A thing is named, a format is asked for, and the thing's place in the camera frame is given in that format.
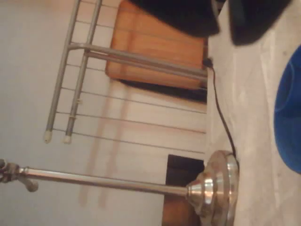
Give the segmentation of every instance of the electrical cord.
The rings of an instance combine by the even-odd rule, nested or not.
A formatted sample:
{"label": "electrical cord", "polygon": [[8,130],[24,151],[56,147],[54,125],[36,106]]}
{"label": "electrical cord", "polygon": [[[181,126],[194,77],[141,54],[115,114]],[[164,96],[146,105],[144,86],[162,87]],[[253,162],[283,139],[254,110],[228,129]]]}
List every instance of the electrical cord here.
{"label": "electrical cord", "polygon": [[223,126],[226,130],[226,133],[227,133],[227,136],[228,136],[228,139],[230,141],[230,144],[231,144],[231,148],[232,148],[232,153],[233,153],[233,156],[234,158],[236,159],[237,161],[237,156],[236,156],[236,148],[234,146],[234,142],[233,142],[233,138],[232,138],[232,135],[230,133],[230,130],[229,130],[229,127],[226,123],[226,120],[222,114],[222,111],[221,111],[221,107],[220,107],[220,104],[218,102],[218,98],[217,98],[217,92],[216,92],[216,83],[215,83],[215,69],[213,68],[213,62],[212,62],[212,59],[210,58],[207,58],[207,59],[204,59],[203,60],[203,65],[210,68],[212,71],[213,71],[213,88],[214,88],[214,95],[215,95],[215,103],[216,103],[216,108],[217,108],[217,111],[218,111],[218,114],[222,120],[222,123],[223,123]]}

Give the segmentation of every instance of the wooden cabinet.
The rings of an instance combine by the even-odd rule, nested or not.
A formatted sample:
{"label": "wooden cabinet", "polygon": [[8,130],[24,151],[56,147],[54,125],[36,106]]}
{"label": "wooden cabinet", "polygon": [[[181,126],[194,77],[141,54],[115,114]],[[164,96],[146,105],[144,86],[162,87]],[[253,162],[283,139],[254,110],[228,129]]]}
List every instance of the wooden cabinet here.
{"label": "wooden cabinet", "polygon": [[[179,65],[202,68],[206,39],[188,36],[147,14],[127,0],[121,2],[111,42],[112,49],[141,54]],[[115,79],[198,89],[199,80],[107,62],[106,74]]]}

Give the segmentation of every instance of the silver lamp base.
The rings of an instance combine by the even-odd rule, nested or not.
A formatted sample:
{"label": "silver lamp base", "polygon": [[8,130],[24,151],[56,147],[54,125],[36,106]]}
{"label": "silver lamp base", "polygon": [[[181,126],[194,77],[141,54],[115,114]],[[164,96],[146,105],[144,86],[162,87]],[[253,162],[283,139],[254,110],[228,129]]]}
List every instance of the silver lamp base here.
{"label": "silver lamp base", "polygon": [[238,197],[239,169],[232,153],[217,151],[204,172],[187,185],[187,200],[202,226],[231,226]]}
{"label": "silver lamp base", "polygon": [[28,191],[35,192],[38,184],[30,179],[183,196],[194,207],[202,226],[231,226],[238,197],[239,171],[234,156],[226,151],[215,152],[204,172],[186,187],[20,168],[0,159],[0,183],[19,180]]}

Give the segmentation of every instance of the blue bowl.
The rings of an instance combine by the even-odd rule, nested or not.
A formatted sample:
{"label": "blue bowl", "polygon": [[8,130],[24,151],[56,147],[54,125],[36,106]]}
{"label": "blue bowl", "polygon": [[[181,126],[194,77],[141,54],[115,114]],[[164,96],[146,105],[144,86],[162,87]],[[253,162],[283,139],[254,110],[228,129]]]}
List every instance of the blue bowl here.
{"label": "blue bowl", "polygon": [[274,130],[282,160],[301,173],[301,46],[288,62],[279,84]]}

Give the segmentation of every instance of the lamp base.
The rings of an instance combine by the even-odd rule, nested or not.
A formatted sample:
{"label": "lamp base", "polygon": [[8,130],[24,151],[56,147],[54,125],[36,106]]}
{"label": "lamp base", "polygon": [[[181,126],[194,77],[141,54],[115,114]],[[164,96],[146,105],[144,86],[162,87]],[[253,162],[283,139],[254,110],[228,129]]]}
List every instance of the lamp base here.
{"label": "lamp base", "polygon": [[232,226],[238,197],[239,168],[231,152],[217,151],[204,172],[187,185],[187,200],[202,226]]}

